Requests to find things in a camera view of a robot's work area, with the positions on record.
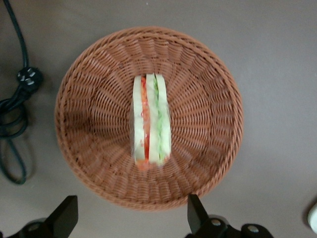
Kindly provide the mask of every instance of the sandwich half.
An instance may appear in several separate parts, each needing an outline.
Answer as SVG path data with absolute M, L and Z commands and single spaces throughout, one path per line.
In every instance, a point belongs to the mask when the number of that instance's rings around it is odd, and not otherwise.
M 135 164 L 140 170 L 164 165 L 171 155 L 171 128 L 162 75 L 135 77 L 132 112 Z

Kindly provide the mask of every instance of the basket rim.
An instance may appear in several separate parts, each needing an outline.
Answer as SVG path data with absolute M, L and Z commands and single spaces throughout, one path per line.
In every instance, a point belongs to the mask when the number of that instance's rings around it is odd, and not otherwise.
M 184 33 L 171 30 L 165 27 L 158 27 L 158 26 L 146 26 L 146 27 L 132 27 L 128 29 L 123 29 L 114 33 L 111 33 L 101 39 L 97 40 L 93 44 L 91 44 L 86 50 L 84 50 L 74 61 L 71 65 L 69 70 L 67 71 L 66 75 L 64 76 L 61 86 L 58 90 L 58 94 L 56 97 L 56 104 L 55 104 L 55 130 L 57 134 L 57 140 L 59 143 L 59 147 L 63 153 L 65 160 L 67 161 L 68 165 L 71 167 L 75 175 L 83 182 L 88 188 L 90 188 L 93 192 L 102 196 L 103 198 L 107 199 L 110 202 L 113 202 L 117 205 L 127 207 L 130 209 L 136 210 L 166 210 L 170 208 L 175 208 L 180 205 L 184 205 L 187 202 L 187 197 L 181 197 L 179 199 L 175 199 L 166 203 L 142 203 L 137 201 L 129 201 L 124 199 L 118 199 L 117 197 L 106 193 L 102 189 L 100 189 L 97 185 L 94 184 L 93 181 L 80 169 L 78 164 L 72 161 L 73 154 L 70 151 L 70 145 L 67 143 L 66 136 L 61 133 L 65 128 L 64 122 L 64 107 L 61 107 L 65 104 L 65 100 L 67 98 L 67 94 L 65 94 L 65 89 L 68 86 L 69 79 L 72 77 L 74 73 L 76 73 L 76 69 L 79 69 L 80 66 L 85 62 L 85 59 L 92 55 L 97 49 L 104 47 L 111 46 L 118 38 L 123 38 L 131 33 L 134 34 L 142 34 L 144 37 L 145 33 L 149 33 L 153 35 L 155 34 L 167 34 L 171 39 L 175 38 L 175 40 L 182 43 L 183 46 L 189 46 L 193 48 L 196 54 L 201 55 L 204 57 L 221 75 L 224 79 L 226 87 L 228 88 L 230 98 L 232 101 L 232 108 L 234 112 L 234 125 L 233 125 L 233 134 L 232 139 L 230 141 L 230 148 L 223 156 L 224 158 L 229 158 L 226 160 L 226 163 L 221 163 L 215 175 L 210 179 L 207 183 L 203 184 L 200 189 L 196 191 L 196 194 L 201 197 L 206 195 L 211 189 L 213 189 L 219 182 L 223 179 L 226 173 L 229 171 L 236 154 L 241 146 L 242 137 L 243 137 L 243 109 L 242 109 L 242 99 L 239 92 L 239 89 L 234 81 L 231 73 L 229 72 L 226 65 L 219 59 L 219 57 L 213 53 L 206 45 L 199 42 L 195 38 L 188 36 Z

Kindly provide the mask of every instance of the round basket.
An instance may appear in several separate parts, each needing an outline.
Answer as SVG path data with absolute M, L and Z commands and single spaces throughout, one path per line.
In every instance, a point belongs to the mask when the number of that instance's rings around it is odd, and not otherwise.
M 129 111 L 137 75 L 162 74 L 172 130 L 171 159 L 140 171 L 131 158 Z M 106 36 L 73 63 L 59 89 L 57 137 L 78 178 L 115 204 L 163 210 L 209 192 L 242 140 L 243 111 L 223 62 L 197 40 L 161 27 Z

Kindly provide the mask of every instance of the gray surface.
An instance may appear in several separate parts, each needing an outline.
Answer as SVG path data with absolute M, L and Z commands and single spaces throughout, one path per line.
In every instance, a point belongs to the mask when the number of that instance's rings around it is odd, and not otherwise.
M 0 230 L 10 235 L 47 216 L 69 194 L 79 196 L 71 237 L 169 237 L 189 232 L 186 207 L 144 213 L 90 192 L 58 148 L 53 123 L 61 79 L 77 56 L 114 31 L 159 25 L 185 32 L 213 50 L 243 96 L 244 141 L 232 169 L 202 202 L 236 228 L 266 226 L 277 238 L 316 237 L 303 214 L 317 196 L 317 1 L 12 1 L 32 65 L 44 86 L 28 103 L 32 124 L 21 141 L 36 162 L 21 187 L 0 176 Z M 21 55 L 0 3 L 0 95 L 13 93 Z

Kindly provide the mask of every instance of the tomato slice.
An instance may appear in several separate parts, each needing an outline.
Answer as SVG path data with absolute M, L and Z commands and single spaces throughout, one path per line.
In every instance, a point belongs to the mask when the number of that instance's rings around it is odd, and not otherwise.
M 144 153 L 145 160 L 149 160 L 149 152 L 150 152 L 150 108 L 148 103 L 148 95 L 147 95 L 147 86 L 146 86 L 146 77 L 141 77 L 141 99 L 142 99 L 142 117 L 144 122 Z

